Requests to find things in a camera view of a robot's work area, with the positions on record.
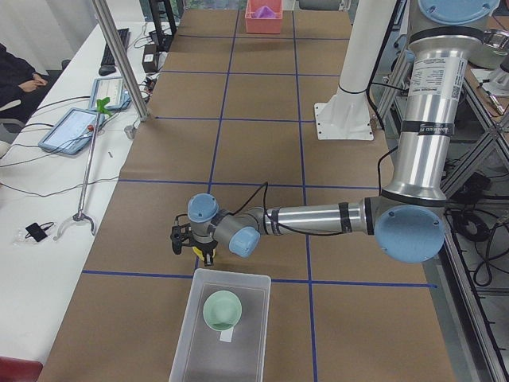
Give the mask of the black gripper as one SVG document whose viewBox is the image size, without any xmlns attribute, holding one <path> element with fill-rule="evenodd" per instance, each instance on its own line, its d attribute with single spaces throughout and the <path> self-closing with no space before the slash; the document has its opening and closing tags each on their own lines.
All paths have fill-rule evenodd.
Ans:
<svg viewBox="0 0 509 382">
<path fill-rule="evenodd" d="M 207 243 L 197 241 L 192 234 L 190 224 L 180 226 L 178 223 L 175 223 L 172 226 L 170 239 L 175 255 L 180 255 L 183 247 L 197 248 L 203 254 L 205 266 L 212 266 L 214 264 L 214 251 L 217 247 L 217 242 L 215 240 Z"/>
</svg>

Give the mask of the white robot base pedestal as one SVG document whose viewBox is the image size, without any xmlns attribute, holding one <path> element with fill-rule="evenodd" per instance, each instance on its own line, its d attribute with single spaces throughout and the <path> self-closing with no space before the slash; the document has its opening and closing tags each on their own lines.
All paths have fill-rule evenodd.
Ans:
<svg viewBox="0 0 509 382">
<path fill-rule="evenodd" d="M 395 0 L 359 2 L 336 94 L 327 103 L 314 105 L 320 140 L 374 138 L 367 89 L 396 8 Z"/>
</svg>

